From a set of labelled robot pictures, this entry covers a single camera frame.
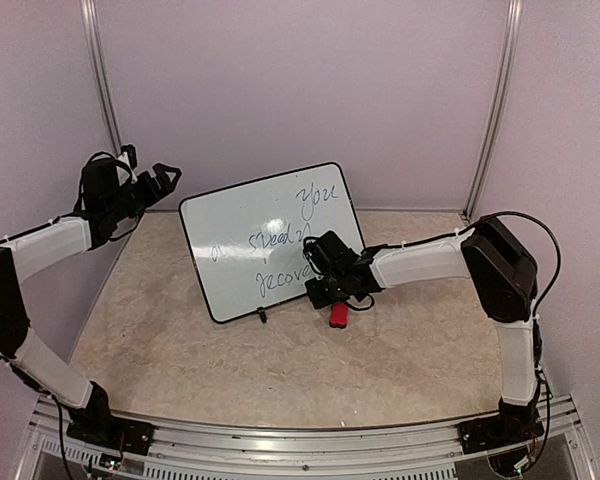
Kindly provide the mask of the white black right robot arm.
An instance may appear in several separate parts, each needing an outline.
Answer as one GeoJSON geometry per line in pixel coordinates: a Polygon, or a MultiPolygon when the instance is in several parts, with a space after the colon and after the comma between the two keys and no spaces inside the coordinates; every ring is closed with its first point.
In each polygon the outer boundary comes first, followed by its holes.
{"type": "Polygon", "coordinates": [[[523,407],[538,389],[535,307],[537,263],[496,215],[430,239],[381,244],[355,252],[333,231],[303,242],[315,273],[305,287],[313,307],[363,302],[401,285],[469,279],[485,315],[495,322],[501,358],[501,400],[511,405],[493,419],[491,433],[515,442],[531,424],[523,407]]]}

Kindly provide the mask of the white whiteboard black frame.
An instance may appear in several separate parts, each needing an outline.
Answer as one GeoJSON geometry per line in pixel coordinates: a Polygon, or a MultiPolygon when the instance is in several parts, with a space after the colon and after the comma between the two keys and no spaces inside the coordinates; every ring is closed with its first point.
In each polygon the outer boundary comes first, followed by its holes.
{"type": "Polygon", "coordinates": [[[211,320],[225,324],[299,298],[314,272],[303,242],[363,235],[342,168],[327,162],[183,199],[185,238],[211,320]]]}

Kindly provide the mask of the black wire easel stand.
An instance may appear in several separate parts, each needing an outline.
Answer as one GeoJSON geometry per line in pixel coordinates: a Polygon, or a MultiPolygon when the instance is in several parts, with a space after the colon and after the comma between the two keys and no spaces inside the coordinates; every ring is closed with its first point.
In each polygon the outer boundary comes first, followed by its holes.
{"type": "Polygon", "coordinates": [[[260,321],[261,321],[263,324],[266,324],[266,323],[268,322],[268,317],[267,317],[266,310],[265,310],[265,308],[264,308],[264,307],[258,307],[258,308],[256,309],[256,313],[257,313],[257,315],[258,315],[258,317],[259,317],[260,321]]]}

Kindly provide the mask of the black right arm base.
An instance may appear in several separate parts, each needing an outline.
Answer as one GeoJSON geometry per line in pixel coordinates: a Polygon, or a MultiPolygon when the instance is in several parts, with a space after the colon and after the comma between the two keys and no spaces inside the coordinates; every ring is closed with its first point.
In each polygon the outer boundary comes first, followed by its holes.
{"type": "Polygon", "coordinates": [[[458,434],[465,455],[514,445],[544,434],[538,398],[524,406],[500,400],[496,414],[461,422],[458,434]]]}

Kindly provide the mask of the red black whiteboard eraser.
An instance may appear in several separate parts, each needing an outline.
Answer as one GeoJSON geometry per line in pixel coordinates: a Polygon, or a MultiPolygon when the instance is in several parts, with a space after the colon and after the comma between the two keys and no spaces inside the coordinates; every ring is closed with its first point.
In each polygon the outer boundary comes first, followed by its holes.
{"type": "Polygon", "coordinates": [[[348,326],[349,308],[345,303],[336,303],[331,306],[329,326],[334,329],[345,329],[348,326]]]}

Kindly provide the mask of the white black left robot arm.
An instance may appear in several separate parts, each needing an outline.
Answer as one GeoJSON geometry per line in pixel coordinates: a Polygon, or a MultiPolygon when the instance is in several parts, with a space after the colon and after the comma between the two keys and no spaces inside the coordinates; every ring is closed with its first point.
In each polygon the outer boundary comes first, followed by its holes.
{"type": "Polygon", "coordinates": [[[81,168],[69,212],[0,239],[0,360],[33,386],[72,409],[84,409],[96,387],[37,333],[24,295],[27,282],[74,257],[122,240],[147,211],[173,194],[178,167],[158,162],[138,171],[126,145],[98,152],[81,168]]]}

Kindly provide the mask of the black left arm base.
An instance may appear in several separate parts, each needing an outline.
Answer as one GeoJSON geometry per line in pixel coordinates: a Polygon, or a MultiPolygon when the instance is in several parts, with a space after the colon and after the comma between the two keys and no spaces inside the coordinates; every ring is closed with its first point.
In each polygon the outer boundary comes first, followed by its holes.
{"type": "Polygon", "coordinates": [[[85,408],[67,409],[70,417],[67,435],[120,453],[146,456],[155,426],[113,415],[106,391],[95,382],[91,386],[91,395],[85,408]]]}

